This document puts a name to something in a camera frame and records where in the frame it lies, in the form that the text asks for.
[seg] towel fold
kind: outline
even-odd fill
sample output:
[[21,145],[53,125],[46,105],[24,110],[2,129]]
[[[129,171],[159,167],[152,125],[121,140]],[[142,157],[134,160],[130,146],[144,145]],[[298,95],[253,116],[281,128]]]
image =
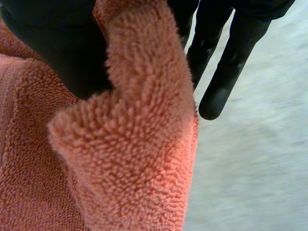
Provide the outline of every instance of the towel fold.
[[115,90],[88,101],[0,27],[1,231],[181,230],[197,117],[173,16],[164,0],[94,14]]

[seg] towel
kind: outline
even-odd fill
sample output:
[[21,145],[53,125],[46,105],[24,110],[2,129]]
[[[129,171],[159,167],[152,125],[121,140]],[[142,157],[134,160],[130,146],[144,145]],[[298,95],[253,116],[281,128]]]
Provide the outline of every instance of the towel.
[[99,0],[115,90],[78,100],[0,25],[0,230],[180,231],[197,141],[165,0]]

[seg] fabric texture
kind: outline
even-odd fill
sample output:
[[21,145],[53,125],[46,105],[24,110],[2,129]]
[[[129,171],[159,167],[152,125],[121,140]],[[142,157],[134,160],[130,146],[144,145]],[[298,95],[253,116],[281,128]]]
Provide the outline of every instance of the fabric texture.
[[172,13],[99,0],[94,15],[115,90],[88,101],[0,25],[1,231],[181,230],[198,121]]

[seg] pink towel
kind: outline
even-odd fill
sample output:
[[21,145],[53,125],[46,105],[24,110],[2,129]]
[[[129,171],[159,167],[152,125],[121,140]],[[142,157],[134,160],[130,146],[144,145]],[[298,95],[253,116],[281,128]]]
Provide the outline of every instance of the pink towel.
[[0,26],[1,231],[181,230],[197,118],[174,19],[165,0],[94,12],[115,90],[88,101]]

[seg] gray floor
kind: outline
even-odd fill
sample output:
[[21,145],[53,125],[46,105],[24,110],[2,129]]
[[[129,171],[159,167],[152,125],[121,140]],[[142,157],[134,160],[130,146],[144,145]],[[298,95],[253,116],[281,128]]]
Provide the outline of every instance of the gray floor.
[[307,0],[272,23],[221,117],[201,120],[198,145],[184,231],[308,231]]

